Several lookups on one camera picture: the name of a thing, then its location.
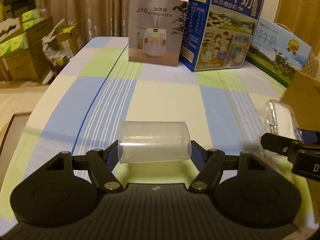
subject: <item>milk carton box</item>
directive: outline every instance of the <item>milk carton box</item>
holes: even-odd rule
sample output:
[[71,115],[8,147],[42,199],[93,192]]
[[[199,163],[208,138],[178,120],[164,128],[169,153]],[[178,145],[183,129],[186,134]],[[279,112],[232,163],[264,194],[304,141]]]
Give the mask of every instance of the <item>milk carton box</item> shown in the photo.
[[180,60],[191,71],[241,67],[264,0],[189,0]]
[[261,17],[246,60],[288,87],[296,71],[305,72],[310,53],[308,44]]

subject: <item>transparent cylinder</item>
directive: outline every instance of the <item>transparent cylinder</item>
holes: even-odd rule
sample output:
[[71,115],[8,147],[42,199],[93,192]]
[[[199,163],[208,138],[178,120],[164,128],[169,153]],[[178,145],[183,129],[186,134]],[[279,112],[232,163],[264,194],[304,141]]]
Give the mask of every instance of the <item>transparent cylinder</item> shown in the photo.
[[191,157],[185,122],[123,121],[119,131],[120,163],[172,162]]

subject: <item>tissue box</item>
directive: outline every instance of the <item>tissue box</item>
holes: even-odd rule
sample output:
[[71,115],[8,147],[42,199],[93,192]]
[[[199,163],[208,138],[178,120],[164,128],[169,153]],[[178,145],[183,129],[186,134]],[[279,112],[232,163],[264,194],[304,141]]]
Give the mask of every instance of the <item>tissue box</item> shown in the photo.
[[264,0],[189,0],[180,60],[191,71],[241,67]]
[[130,0],[129,61],[177,66],[188,0]]
[[19,36],[0,44],[0,57],[14,51],[21,51],[29,48],[27,34],[23,33]]
[[288,87],[310,52],[311,47],[293,33],[260,18],[246,60]]

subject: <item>black rubber pad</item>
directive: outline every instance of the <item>black rubber pad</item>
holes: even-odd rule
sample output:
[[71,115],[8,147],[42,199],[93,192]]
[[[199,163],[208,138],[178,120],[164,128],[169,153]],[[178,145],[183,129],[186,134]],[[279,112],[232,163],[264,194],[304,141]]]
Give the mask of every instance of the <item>black rubber pad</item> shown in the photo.
[[205,194],[184,184],[129,184],[121,193],[103,196],[80,221],[59,228],[18,224],[3,240],[281,240],[293,224],[259,229],[222,216]]

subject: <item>white box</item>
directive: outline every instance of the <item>white box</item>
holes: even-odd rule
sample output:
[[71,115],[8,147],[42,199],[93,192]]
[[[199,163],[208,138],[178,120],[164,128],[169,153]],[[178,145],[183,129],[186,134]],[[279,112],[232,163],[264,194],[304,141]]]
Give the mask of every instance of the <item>white box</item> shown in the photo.
[[130,0],[129,61],[177,66],[188,0]]

